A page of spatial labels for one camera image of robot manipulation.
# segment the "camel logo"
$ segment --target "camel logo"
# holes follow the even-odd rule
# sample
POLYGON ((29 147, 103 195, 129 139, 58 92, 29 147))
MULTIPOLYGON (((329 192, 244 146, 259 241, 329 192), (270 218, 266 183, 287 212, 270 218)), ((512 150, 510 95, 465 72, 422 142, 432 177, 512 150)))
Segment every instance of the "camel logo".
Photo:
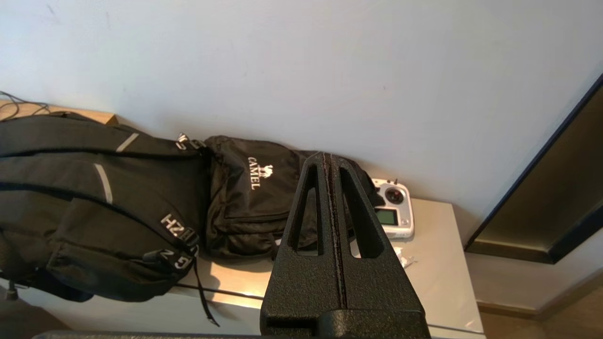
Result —
POLYGON ((247 158, 249 160, 249 178, 251 181, 251 190, 254 191, 260 187, 260 178, 268 178, 272 175, 273 166, 268 165, 261 167, 257 164, 257 159, 254 157, 247 158))

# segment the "black backpack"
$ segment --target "black backpack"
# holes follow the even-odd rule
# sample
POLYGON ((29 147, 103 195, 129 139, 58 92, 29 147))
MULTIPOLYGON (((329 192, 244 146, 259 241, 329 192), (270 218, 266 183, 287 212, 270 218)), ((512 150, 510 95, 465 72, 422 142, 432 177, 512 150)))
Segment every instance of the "black backpack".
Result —
POLYGON ((76 114, 0 123, 1 277, 80 302, 165 294, 194 265, 209 163, 186 136, 76 114))
MULTIPOLYGON (((211 203, 202 248, 213 258, 275 257, 302 166, 316 152, 228 136, 212 136, 205 144, 212 152, 213 162, 211 203)), ((373 206, 384 204, 368 174, 356 162, 348 161, 373 206)), ((316 248, 315 206, 312 189, 299 235, 302 250, 316 248)))

